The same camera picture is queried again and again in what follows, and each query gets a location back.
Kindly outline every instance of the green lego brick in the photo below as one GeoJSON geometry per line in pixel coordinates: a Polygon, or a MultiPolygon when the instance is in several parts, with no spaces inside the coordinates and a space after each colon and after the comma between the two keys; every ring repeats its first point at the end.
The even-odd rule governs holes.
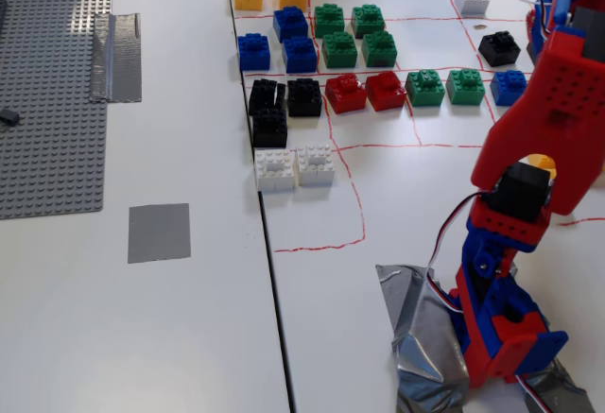
{"type": "Polygon", "coordinates": [[[382,11],[376,5],[355,7],[351,15],[351,27],[357,39],[363,38],[369,33],[384,30],[385,20],[382,17],[382,11]]]}
{"type": "Polygon", "coordinates": [[[485,96],[483,80],[477,70],[450,71],[446,88],[452,104],[480,104],[485,96]]]}
{"type": "Polygon", "coordinates": [[[409,73],[406,90],[412,106],[440,106],[445,96],[445,88],[435,70],[409,73]]]}
{"type": "Polygon", "coordinates": [[[344,14],[337,4],[323,4],[315,7],[315,38],[323,38],[328,33],[344,32],[344,14]]]}
{"type": "Polygon", "coordinates": [[[355,68],[357,63],[355,40],[348,32],[326,34],[321,52],[326,68],[355,68]]]}
{"type": "Polygon", "coordinates": [[[361,52],[366,66],[395,66],[397,48],[388,32],[374,32],[363,37],[361,52]]]}

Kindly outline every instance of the white table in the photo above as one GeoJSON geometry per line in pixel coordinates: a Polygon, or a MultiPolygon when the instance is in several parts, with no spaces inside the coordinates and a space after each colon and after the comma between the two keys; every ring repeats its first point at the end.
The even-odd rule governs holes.
{"type": "Polygon", "coordinates": [[[105,209],[0,222],[0,411],[287,411],[228,0],[142,17],[143,102],[109,108],[105,209]],[[192,257],[128,265],[129,207],[190,205],[192,257]]]}
{"type": "MultiPolygon", "coordinates": [[[[323,3],[342,6],[345,18],[353,6],[378,5],[399,50],[396,70],[401,80],[408,69],[440,68],[446,79],[451,69],[479,68],[464,27],[475,47],[484,35],[509,30],[524,49],[516,69],[533,70],[525,51],[528,5],[517,0],[492,0],[488,19],[465,20],[464,27],[450,0],[312,0],[311,14],[323,3]]],[[[271,46],[271,70],[247,73],[248,92],[255,78],[294,78],[284,74],[281,46],[268,17],[276,8],[276,0],[265,0],[261,13],[236,13],[238,35],[260,32],[268,35],[271,46]]],[[[489,86],[493,69],[484,64],[487,71],[481,74],[489,86]]],[[[359,55],[354,71],[362,82],[367,70],[359,55]]],[[[327,70],[321,56],[315,78],[323,85],[345,71],[351,70],[327,70]]],[[[494,105],[489,90],[487,99],[480,107],[452,107],[446,97],[439,110],[418,108],[414,118],[407,107],[375,112],[368,104],[363,112],[342,115],[328,105],[330,118],[324,113],[319,121],[288,119],[288,148],[331,141],[342,155],[341,160],[335,153],[337,180],[332,188],[264,194],[299,413],[393,411],[397,381],[392,330],[374,266],[428,262],[441,223],[475,190],[470,175],[480,146],[493,120],[506,110],[494,105]]],[[[603,190],[593,188],[575,216],[553,218],[535,253],[517,258],[519,284],[540,304],[553,330],[569,333],[561,360],[588,389],[597,409],[605,404],[605,352],[600,343],[605,333],[605,222],[556,224],[605,216],[604,199],[603,190]]],[[[454,285],[460,264],[464,221],[461,217],[449,231],[436,263],[447,288],[454,285]]],[[[491,383],[470,395],[464,411],[526,408],[518,386],[491,383]]]]}

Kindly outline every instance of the gray lego baseplate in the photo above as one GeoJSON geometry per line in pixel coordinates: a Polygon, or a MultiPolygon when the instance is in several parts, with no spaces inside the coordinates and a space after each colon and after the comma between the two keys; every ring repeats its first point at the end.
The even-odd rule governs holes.
{"type": "Polygon", "coordinates": [[[95,13],[111,0],[8,0],[0,34],[0,219],[103,207],[107,105],[89,98],[95,13]]]}

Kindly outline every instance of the gray tape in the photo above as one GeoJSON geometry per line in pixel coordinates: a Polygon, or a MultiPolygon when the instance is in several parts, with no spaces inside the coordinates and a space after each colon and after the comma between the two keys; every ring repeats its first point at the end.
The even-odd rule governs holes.
{"type": "Polygon", "coordinates": [[[189,204],[130,208],[129,264],[191,257],[189,204]]]}
{"type": "MultiPolygon", "coordinates": [[[[526,380],[552,413],[595,413],[586,391],[574,384],[558,359],[546,370],[528,375],[526,380]]],[[[526,395],[526,405],[529,413],[542,412],[529,395],[526,395]]]]}
{"type": "Polygon", "coordinates": [[[461,413],[468,372],[449,314],[424,284],[424,268],[377,266],[376,271],[394,322],[397,411],[461,413]]]}
{"type": "Polygon", "coordinates": [[[141,101],[140,15],[95,15],[90,97],[94,102],[141,101]]]}

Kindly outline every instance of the red lego brick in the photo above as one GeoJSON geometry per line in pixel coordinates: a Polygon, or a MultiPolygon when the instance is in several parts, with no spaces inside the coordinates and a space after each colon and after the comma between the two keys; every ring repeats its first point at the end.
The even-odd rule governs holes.
{"type": "Polygon", "coordinates": [[[377,112],[394,108],[401,109],[406,102],[406,89],[392,71],[368,77],[366,91],[374,110],[377,112]]]}
{"type": "Polygon", "coordinates": [[[335,113],[357,111],[366,107],[368,94],[353,73],[328,79],[325,94],[335,113]]]}

